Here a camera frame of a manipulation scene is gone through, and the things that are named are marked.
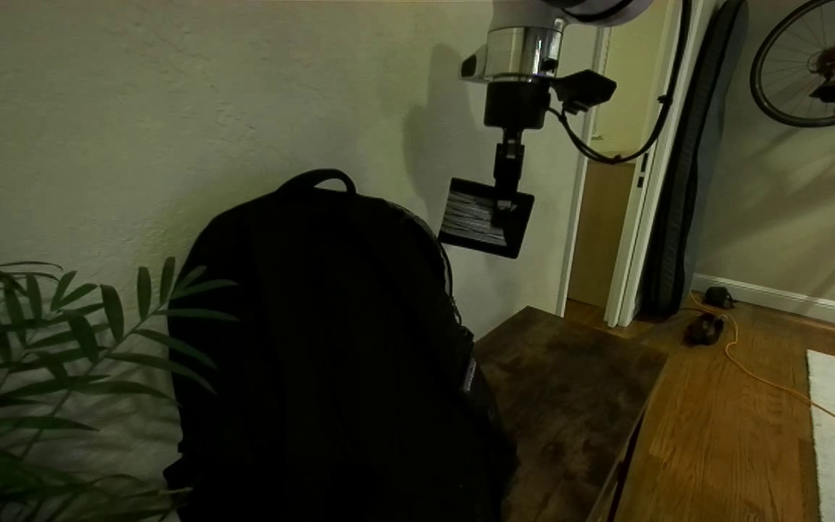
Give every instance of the bicycle tire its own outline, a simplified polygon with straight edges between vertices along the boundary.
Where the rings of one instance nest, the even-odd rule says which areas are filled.
[[[773,45],[798,24],[802,22],[808,13],[823,10],[833,0],[812,0],[798,7],[794,13],[788,13],[760,45],[754,66],[752,66],[752,94],[754,101],[760,106],[763,114],[769,114],[773,123],[791,126],[791,127],[833,127],[835,126],[835,114],[833,116],[801,116],[801,114],[788,114],[782,110],[776,101],[769,100],[763,77],[766,77],[766,65],[769,56],[773,49]]]

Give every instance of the backpack handle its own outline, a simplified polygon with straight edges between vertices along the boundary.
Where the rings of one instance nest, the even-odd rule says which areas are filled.
[[[280,182],[280,194],[299,194],[299,193],[312,193],[317,187],[328,182],[328,181],[338,181],[344,187],[349,194],[357,194],[353,181],[344,171],[337,168],[317,168],[317,171],[304,171],[288,182]]]

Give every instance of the bicycle wheel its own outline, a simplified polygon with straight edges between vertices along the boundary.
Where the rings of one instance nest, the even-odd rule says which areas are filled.
[[[763,40],[752,94],[776,123],[794,127],[835,126],[835,101],[815,94],[835,78],[835,0],[812,0],[785,14]]]

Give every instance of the baseboard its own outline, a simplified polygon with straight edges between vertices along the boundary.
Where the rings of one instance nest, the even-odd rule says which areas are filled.
[[[833,300],[785,294],[785,290],[773,290],[773,287],[737,283],[737,278],[715,278],[715,275],[695,274],[692,290],[704,290],[704,287],[727,287],[737,301],[749,301],[749,304],[760,304],[760,307],[770,307],[770,312],[782,312],[782,313],[794,313],[794,317],[835,326],[835,301]]]

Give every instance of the black backpack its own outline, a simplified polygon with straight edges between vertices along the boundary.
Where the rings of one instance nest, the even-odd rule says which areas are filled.
[[[317,188],[338,181],[344,193]],[[214,361],[214,396],[173,377],[182,442],[164,470],[182,522],[495,522],[517,467],[449,261],[409,211],[309,171],[214,217],[185,269],[234,287],[173,301]],[[172,352],[173,362],[205,372]]]

